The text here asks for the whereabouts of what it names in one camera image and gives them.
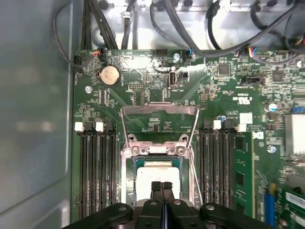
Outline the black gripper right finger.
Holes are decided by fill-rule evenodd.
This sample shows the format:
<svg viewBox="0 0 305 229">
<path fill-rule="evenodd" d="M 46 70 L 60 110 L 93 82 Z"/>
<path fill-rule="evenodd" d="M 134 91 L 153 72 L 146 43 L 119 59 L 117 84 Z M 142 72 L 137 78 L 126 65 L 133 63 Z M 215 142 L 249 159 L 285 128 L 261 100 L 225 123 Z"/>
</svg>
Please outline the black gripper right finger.
<svg viewBox="0 0 305 229">
<path fill-rule="evenodd" d="M 172 229 L 270 229 L 271 226 L 240 212 L 215 203 L 196 210 L 182 199 L 175 199 L 171 182 L 163 182 L 162 190 Z"/>
</svg>

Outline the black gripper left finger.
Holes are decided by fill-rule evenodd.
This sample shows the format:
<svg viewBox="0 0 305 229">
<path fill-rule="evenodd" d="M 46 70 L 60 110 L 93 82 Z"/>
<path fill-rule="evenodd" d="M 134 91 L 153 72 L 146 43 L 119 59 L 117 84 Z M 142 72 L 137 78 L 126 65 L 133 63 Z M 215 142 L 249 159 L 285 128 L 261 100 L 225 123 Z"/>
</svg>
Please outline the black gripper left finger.
<svg viewBox="0 0 305 229">
<path fill-rule="evenodd" d="M 163 189 L 160 181 L 151 184 L 151 198 L 139 205 L 116 203 L 69 225 L 70 229 L 160 229 L 163 221 Z"/>
</svg>

